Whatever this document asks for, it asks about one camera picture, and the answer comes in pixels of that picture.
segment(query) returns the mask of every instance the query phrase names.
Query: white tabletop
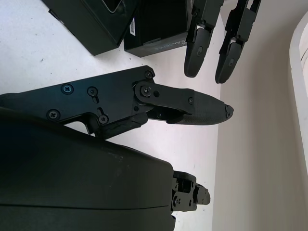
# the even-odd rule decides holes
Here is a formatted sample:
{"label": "white tabletop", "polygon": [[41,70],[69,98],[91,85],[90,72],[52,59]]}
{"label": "white tabletop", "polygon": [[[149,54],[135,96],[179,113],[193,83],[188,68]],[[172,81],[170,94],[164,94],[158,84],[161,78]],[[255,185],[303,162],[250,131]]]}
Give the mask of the white tabletop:
{"label": "white tabletop", "polygon": [[[0,1],[0,94],[23,92],[86,77],[149,65],[156,83],[191,88],[216,98],[218,52],[224,27],[218,20],[211,46],[196,78],[183,72],[186,47],[138,58],[124,52],[123,44],[113,51],[93,57],[82,44],[38,0]],[[210,205],[194,212],[175,212],[175,230],[210,231],[214,202],[218,125],[197,127],[167,125],[149,121],[111,139],[170,162],[175,170],[197,177],[209,189]]]}

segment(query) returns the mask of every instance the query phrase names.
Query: bolt head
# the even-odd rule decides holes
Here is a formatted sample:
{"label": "bolt head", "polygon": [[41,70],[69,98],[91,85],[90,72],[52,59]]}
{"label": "bolt head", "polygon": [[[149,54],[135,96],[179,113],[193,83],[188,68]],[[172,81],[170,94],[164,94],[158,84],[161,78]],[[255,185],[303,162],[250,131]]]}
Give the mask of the bolt head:
{"label": "bolt head", "polygon": [[151,95],[151,88],[148,86],[141,87],[141,94],[145,97],[149,97]]}
{"label": "bolt head", "polygon": [[88,88],[88,95],[89,96],[96,96],[98,93],[98,90],[95,87]]}
{"label": "bolt head", "polygon": [[193,98],[192,98],[192,97],[190,97],[190,98],[188,99],[188,103],[189,103],[190,105],[193,105]]}
{"label": "bolt head", "polygon": [[108,117],[106,115],[101,115],[99,118],[98,118],[99,122],[101,124],[107,124],[108,123]]}
{"label": "bolt head", "polygon": [[66,94],[66,95],[70,95],[73,93],[74,89],[73,89],[73,86],[70,85],[70,84],[64,84],[62,85],[61,87],[61,91]]}
{"label": "bolt head", "polygon": [[56,120],[58,120],[60,118],[60,113],[57,110],[55,110],[55,109],[51,109],[47,113],[47,118],[49,120],[56,121]]}
{"label": "bolt head", "polygon": [[153,78],[154,76],[153,76],[153,73],[151,71],[146,71],[145,72],[145,77],[146,78]]}

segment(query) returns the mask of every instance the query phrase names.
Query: white wall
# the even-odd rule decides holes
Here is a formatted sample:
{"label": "white wall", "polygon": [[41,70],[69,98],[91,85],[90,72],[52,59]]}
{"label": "white wall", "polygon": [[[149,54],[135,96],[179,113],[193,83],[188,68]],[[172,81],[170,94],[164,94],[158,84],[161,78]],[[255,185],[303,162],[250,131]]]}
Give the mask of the white wall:
{"label": "white wall", "polygon": [[[233,8],[223,6],[223,21]],[[308,230],[288,91],[291,36],[307,11],[307,0],[263,0],[221,86],[234,116],[218,130],[214,231]]]}

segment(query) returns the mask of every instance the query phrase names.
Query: white surface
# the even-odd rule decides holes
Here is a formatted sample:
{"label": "white surface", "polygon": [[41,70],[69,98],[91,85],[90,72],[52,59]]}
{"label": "white surface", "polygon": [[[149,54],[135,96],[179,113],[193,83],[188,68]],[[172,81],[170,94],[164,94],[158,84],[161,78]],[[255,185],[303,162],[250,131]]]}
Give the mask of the white surface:
{"label": "white surface", "polygon": [[[220,85],[215,83],[214,74],[223,35],[219,18],[199,75],[187,78],[183,73],[185,47],[141,59],[124,52],[121,45],[119,49],[93,57],[48,13],[41,1],[0,0],[0,94],[149,65],[155,70],[156,83],[191,88],[219,98]],[[195,175],[209,189],[212,202],[195,212],[174,213],[176,230],[210,231],[217,136],[218,126],[173,126],[149,121],[112,141],[167,160],[174,169]]]}
{"label": "white surface", "polygon": [[263,0],[221,86],[234,116],[218,129],[213,231],[308,230],[288,88],[291,37],[307,11],[307,0]]}
{"label": "white surface", "polygon": [[308,208],[308,13],[297,25],[290,44],[290,87],[294,100],[295,130]]}

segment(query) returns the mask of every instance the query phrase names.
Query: black cover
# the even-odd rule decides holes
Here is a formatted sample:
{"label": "black cover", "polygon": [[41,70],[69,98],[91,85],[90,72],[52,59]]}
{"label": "black cover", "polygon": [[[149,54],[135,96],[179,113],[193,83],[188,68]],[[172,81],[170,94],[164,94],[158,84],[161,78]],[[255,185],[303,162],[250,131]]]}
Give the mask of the black cover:
{"label": "black cover", "polygon": [[172,166],[0,108],[0,230],[174,229]]}
{"label": "black cover", "polygon": [[97,55],[117,48],[139,0],[42,0],[76,38]]}
{"label": "black cover", "polygon": [[142,0],[134,18],[136,35],[126,33],[125,51],[144,57],[185,46],[192,4],[191,0]]}

